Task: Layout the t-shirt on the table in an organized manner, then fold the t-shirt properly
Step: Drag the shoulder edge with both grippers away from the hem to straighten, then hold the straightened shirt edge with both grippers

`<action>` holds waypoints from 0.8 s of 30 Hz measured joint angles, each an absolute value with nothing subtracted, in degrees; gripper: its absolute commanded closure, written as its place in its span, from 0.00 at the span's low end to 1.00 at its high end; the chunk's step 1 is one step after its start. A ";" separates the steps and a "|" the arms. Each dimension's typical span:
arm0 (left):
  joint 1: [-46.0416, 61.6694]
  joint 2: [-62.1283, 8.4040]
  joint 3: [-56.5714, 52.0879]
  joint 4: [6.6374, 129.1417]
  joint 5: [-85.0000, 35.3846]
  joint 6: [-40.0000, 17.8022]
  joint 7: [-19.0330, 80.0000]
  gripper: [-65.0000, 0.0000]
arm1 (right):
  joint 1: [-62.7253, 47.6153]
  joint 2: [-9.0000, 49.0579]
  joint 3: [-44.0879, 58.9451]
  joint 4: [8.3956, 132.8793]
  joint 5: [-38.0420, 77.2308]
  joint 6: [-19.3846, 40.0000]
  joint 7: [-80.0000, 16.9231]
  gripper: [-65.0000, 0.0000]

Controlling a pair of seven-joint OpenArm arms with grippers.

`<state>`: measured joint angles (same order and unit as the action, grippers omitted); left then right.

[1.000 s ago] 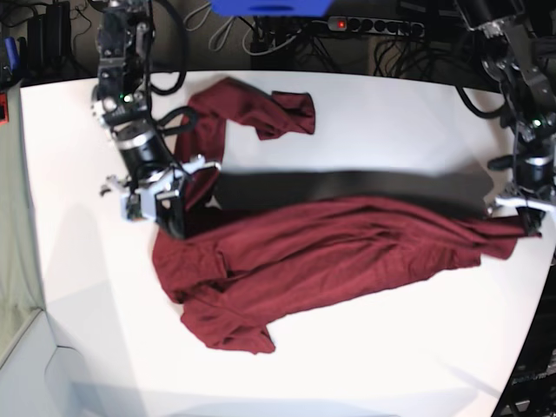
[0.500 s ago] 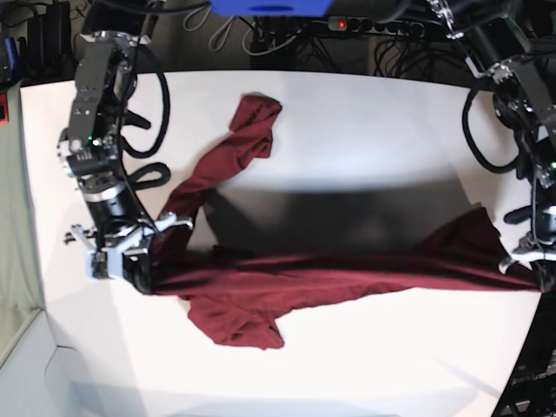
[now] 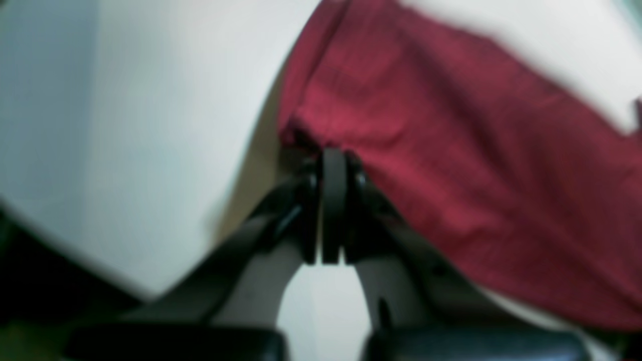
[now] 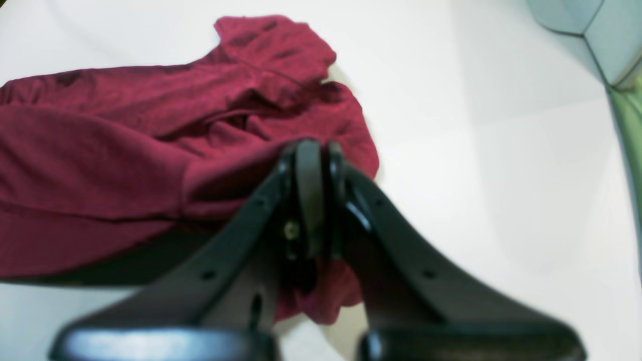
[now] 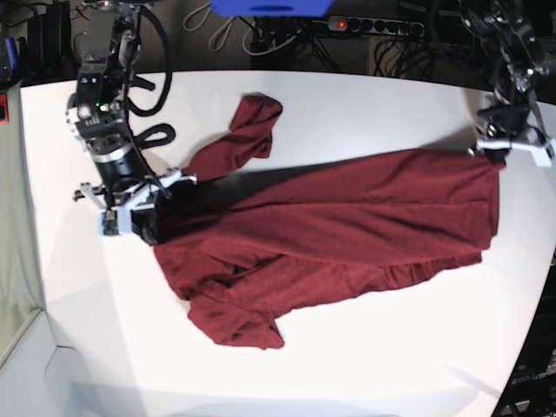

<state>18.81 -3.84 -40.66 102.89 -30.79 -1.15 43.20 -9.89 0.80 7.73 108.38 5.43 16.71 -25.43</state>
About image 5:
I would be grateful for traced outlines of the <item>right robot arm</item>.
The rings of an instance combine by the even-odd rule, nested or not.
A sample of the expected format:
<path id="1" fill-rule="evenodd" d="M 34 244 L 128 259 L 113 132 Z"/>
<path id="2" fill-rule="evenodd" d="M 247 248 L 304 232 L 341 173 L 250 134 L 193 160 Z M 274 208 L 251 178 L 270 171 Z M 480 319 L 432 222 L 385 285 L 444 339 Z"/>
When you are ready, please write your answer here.
<path id="1" fill-rule="evenodd" d="M 96 221 L 101 236 L 137 235 L 156 245 L 156 204 L 169 199 L 178 182 L 196 183 L 194 174 L 178 168 L 158 175 L 147 162 L 146 149 L 162 147 L 175 140 L 175 129 L 160 123 L 135 134 L 131 115 L 149 117 L 162 110 L 173 78 L 169 39 L 147 1 L 93 1 L 66 122 L 74 137 L 89 153 L 101 182 L 85 182 L 74 200 L 91 200 L 98 208 Z M 138 76 L 135 64 L 140 55 L 142 21 L 151 23 L 158 35 L 165 62 L 162 92 L 151 109 L 140 109 L 129 98 L 132 88 L 152 91 L 155 85 Z"/>

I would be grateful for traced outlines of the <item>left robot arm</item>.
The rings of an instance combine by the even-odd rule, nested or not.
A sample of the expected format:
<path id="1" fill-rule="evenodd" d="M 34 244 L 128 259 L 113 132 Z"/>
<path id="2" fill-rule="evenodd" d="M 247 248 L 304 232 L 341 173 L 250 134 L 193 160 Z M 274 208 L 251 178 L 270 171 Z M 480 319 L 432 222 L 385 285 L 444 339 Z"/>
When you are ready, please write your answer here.
<path id="1" fill-rule="evenodd" d="M 475 119 L 472 156 L 501 161 L 527 152 L 536 166 L 555 165 L 555 138 L 546 131 L 536 88 L 550 73 L 549 55 L 521 1 L 460 1 L 460 20 L 472 38 L 492 51 L 492 94 Z"/>

